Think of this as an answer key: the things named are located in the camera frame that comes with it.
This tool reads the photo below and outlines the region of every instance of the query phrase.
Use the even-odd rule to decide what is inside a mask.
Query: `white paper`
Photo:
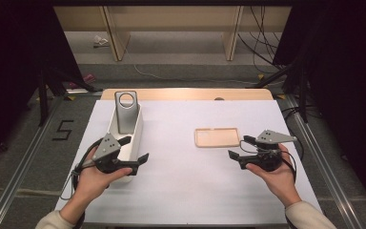
[[[197,148],[196,128],[237,128],[258,136],[269,129],[289,134],[275,101],[140,101],[143,132],[138,156],[150,153],[130,183],[112,184],[91,203],[85,222],[106,225],[231,225],[286,224],[284,207],[264,181],[241,170],[228,149]],[[73,164],[95,140],[104,136],[114,101],[97,101]],[[296,187],[317,209],[314,191],[293,143],[285,143],[295,158]],[[71,185],[64,194],[68,197]],[[66,201],[59,199],[56,209]]]

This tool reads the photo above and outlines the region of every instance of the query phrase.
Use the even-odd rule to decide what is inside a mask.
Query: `handheld controller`
[[[135,176],[138,173],[138,167],[147,162],[150,154],[141,156],[137,161],[123,161],[118,159],[122,146],[131,142],[130,136],[125,136],[121,139],[115,139],[112,134],[107,133],[101,141],[99,147],[92,159],[83,163],[82,169],[96,166],[96,168],[105,174],[110,174],[121,168],[132,168],[132,172],[128,176]]]
[[[229,150],[230,159],[238,161],[242,170],[246,169],[246,164],[252,163],[267,172],[271,172],[276,170],[282,162],[278,143],[295,141],[296,137],[266,130],[257,138],[244,135],[243,140],[255,146],[257,154],[255,156],[240,156],[238,153]]]

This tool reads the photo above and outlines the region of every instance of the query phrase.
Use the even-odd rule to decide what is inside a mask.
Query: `floor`
[[[218,32],[133,32],[126,55],[115,62],[106,44],[94,48],[94,37],[108,39],[105,32],[67,32],[67,37],[82,74],[93,73],[96,88],[157,88],[157,87],[204,87],[204,88],[244,88],[258,82],[258,77],[268,76],[276,71],[266,61],[254,56],[238,40],[233,61],[225,59],[224,49]],[[255,42],[249,33],[240,34],[252,48]],[[267,34],[272,45],[278,43],[280,34]],[[270,55],[266,46],[257,45],[256,50],[267,59]],[[285,99],[280,86],[284,78],[269,85],[281,110],[293,107],[292,95]],[[24,111],[6,143],[7,151],[0,152],[0,198],[12,182],[13,174],[25,170],[19,186],[13,187],[14,196],[4,209],[0,228],[33,228],[33,225],[47,214],[58,200],[62,185],[67,178],[69,166],[78,148],[90,117],[90,111],[99,94],[77,94],[66,99],[53,98],[51,123],[44,130],[38,127],[39,107],[37,94],[30,100],[29,109]],[[308,143],[297,114],[288,118],[288,126],[301,139],[296,143],[298,152],[304,148],[303,166],[311,181],[319,204],[326,216],[337,228],[366,228],[366,192],[356,178],[347,160],[341,157],[341,149],[336,144],[329,127],[317,108],[308,110],[309,124],[327,160],[330,174],[335,178],[335,186],[328,184],[316,160],[314,144]],[[58,133],[58,127],[71,129],[68,140]],[[35,139],[40,133],[43,138]],[[26,168],[18,165],[29,160]],[[356,219],[347,219],[334,194],[340,193],[351,204]],[[86,225],[84,228],[106,228]]]

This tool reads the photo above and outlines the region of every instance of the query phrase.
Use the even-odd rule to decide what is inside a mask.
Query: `hand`
[[[288,152],[288,149],[282,144],[278,144],[278,147],[281,151]],[[282,158],[292,164],[288,154],[283,153]],[[301,201],[298,191],[295,188],[293,172],[285,163],[282,163],[280,167],[272,172],[266,172],[252,163],[247,164],[246,168],[261,177],[266,182],[270,191],[280,199],[285,207]]]
[[[97,147],[93,148],[86,160],[91,159],[96,150]],[[94,166],[82,170],[75,193],[60,211],[61,217],[69,223],[75,224],[88,205],[102,195],[111,182],[131,172],[132,168],[122,168],[111,174],[104,174]]]

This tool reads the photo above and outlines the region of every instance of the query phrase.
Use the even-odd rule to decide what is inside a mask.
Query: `white sleeve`
[[[285,210],[288,220],[298,229],[314,228],[328,229],[335,226],[322,213],[317,211],[313,205],[306,201],[290,205]]]
[[[72,229],[73,226],[59,215],[59,211],[53,211],[40,219],[35,229]]]

